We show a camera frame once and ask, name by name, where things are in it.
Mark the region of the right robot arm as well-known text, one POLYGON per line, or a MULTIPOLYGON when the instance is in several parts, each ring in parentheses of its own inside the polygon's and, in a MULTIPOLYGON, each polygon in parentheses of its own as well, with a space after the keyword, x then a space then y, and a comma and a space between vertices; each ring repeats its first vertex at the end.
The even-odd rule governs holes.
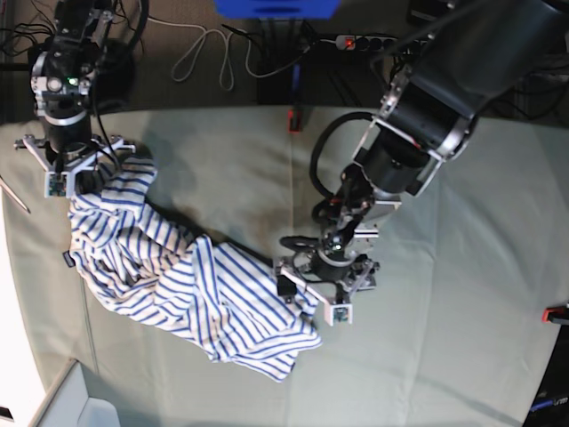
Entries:
POLYGON ((149 18, 149 3, 141 1, 131 39, 113 40, 109 33, 116 6, 115 1, 58 2, 55 31, 29 63, 44 137, 24 136, 15 146, 36 157, 48 181, 70 181, 100 157, 116 163, 118 151, 127 147, 120 137, 92 130, 92 122, 101 120, 102 86, 127 73, 149 18))

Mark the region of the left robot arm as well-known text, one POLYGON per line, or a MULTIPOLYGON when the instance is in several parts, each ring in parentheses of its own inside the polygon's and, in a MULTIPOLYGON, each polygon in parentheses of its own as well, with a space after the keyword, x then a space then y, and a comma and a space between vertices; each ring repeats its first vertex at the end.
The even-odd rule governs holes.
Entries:
POLYGON ((352 295, 371 288, 380 267, 352 250, 360 225, 376 206, 395 208, 403 194, 419 195, 440 167, 466 148, 481 112, 530 72, 568 30, 565 1, 455 1, 441 17, 399 39, 399 51, 418 37, 427 44, 399 70, 376 113, 352 112, 334 119, 312 149, 309 178, 321 195, 312 210, 316 238, 290 236, 281 244, 292 255, 275 267, 277 293, 296 294, 334 287, 333 313, 346 313, 352 295), (318 177, 325 144, 342 125, 365 121, 365 135, 341 173, 337 190, 318 177))

